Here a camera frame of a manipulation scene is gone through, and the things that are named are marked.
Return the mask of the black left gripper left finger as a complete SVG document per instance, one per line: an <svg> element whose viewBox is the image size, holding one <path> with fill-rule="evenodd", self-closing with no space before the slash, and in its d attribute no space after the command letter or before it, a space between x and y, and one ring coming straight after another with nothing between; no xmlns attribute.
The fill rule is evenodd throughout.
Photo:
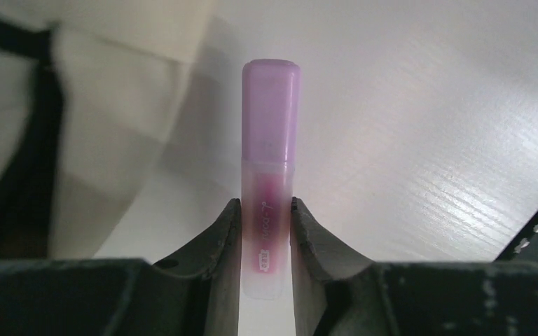
<svg viewBox="0 0 538 336"><path fill-rule="evenodd" d="M236 335L241 206L155 263L0 260L0 335Z"/></svg>

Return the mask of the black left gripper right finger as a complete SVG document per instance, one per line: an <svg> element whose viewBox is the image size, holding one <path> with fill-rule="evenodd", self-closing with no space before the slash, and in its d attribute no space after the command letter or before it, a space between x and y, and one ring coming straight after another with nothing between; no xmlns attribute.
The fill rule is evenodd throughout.
<svg viewBox="0 0 538 336"><path fill-rule="evenodd" d="M297 335L538 335L538 263L376 262L291 204Z"/></svg>

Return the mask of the pink highlighter pen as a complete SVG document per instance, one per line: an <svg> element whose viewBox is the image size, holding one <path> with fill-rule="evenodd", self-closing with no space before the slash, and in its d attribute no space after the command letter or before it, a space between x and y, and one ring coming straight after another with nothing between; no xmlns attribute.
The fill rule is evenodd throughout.
<svg viewBox="0 0 538 336"><path fill-rule="evenodd" d="M280 296L288 262L301 69L255 59L242 70L242 287Z"/></svg>

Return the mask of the beige canvas backpack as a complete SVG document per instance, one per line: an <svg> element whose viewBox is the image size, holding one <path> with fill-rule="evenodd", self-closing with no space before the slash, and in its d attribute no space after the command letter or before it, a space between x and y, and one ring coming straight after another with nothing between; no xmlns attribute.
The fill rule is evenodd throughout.
<svg viewBox="0 0 538 336"><path fill-rule="evenodd" d="M0 259L90 258L177 123L213 1L0 1Z"/></svg>

